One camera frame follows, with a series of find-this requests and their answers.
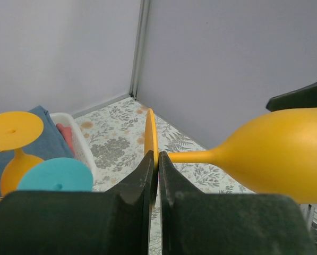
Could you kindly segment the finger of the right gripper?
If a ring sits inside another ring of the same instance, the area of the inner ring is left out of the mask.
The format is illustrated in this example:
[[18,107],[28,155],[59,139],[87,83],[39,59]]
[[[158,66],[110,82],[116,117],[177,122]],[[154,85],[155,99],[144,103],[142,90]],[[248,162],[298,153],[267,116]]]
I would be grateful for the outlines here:
[[317,108],[317,82],[269,99],[270,112],[293,108]]

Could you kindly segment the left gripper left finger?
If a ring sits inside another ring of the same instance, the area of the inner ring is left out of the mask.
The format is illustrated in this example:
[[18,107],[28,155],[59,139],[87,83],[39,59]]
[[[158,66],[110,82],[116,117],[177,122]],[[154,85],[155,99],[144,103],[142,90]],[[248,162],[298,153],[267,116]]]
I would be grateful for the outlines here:
[[0,254],[147,254],[155,161],[105,192],[15,191],[0,202]]

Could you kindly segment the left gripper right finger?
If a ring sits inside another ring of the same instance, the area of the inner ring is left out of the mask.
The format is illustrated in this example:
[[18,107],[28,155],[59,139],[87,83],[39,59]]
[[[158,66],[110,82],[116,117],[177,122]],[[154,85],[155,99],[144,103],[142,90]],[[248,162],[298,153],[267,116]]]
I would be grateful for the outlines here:
[[166,152],[159,155],[158,169],[163,254],[317,254],[291,198],[204,193]]

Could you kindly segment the yellow plastic goblet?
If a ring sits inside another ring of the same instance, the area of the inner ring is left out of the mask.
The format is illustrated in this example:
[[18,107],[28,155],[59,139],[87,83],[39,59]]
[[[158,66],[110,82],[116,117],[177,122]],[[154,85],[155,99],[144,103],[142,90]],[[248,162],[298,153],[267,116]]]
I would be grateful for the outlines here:
[[261,115],[213,149],[170,152],[168,158],[217,166],[255,193],[317,204],[317,108]]
[[44,161],[23,151],[25,146],[40,137],[43,130],[42,119],[33,113],[23,111],[0,113],[0,152],[14,152],[14,157],[5,166],[1,175],[2,196],[15,191],[24,175]]

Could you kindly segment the blue plastic goblet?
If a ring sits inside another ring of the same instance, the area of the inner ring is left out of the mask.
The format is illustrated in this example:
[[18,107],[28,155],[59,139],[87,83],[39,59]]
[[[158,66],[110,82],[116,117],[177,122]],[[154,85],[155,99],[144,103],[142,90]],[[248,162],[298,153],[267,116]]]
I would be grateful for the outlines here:
[[93,174],[83,162],[73,158],[53,158],[28,170],[18,183],[18,191],[91,192]]

